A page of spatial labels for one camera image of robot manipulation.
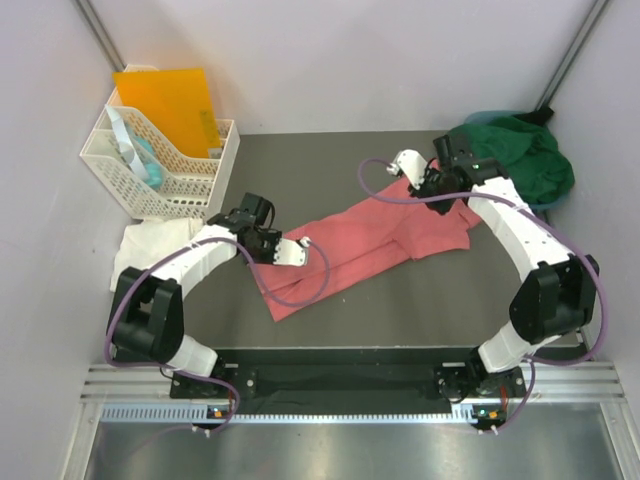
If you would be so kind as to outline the pink t shirt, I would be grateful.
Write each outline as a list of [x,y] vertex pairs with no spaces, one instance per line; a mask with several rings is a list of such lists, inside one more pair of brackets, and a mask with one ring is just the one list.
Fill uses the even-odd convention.
[[284,234],[291,240],[309,237],[329,260],[325,272],[322,257],[312,251],[304,267],[259,265],[262,279],[290,307],[264,298],[274,321],[300,309],[299,303],[315,293],[320,299],[337,294],[360,281],[378,275],[408,260],[451,250],[470,248],[468,231],[481,219],[462,201],[444,216],[424,204],[398,205],[374,198],[346,211],[312,221]]

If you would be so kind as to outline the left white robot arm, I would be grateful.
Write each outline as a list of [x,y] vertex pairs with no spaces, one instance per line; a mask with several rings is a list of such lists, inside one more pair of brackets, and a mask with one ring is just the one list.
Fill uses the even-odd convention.
[[111,362],[163,365],[192,375],[205,396],[226,387],[218,354],[185,333],[183,303],[214,269],[248,254],[271,264],[282,233],[273,229],[275,207],[252,193],[228,214],[218,213],[177,251],[154,265],[126,268],[119,276],[106,332],[105,358]]

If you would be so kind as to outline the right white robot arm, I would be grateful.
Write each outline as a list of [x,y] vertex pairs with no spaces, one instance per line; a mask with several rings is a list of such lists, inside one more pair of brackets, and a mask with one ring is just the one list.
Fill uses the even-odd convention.
[[487,396],[502,385],[503,372],[591,321],[598,266],[539,224],[498,160],[457,149],[448,135],[433,144],[433,161],[415,150],[404,150],[394,159],[394,167],[409,181],[410,195],[426,200],[441,215],[456,199],[464,200],[490,228],[521,279],[507,323],[469,361],[469,388]]

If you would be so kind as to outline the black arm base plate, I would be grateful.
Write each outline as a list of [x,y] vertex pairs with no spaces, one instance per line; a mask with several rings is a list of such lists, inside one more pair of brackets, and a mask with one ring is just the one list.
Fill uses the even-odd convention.
[[489,378],[457,347],[234,348],[214,375],[239,393],[241,414],[427,414],[482,399],[523,397],[515,368]]

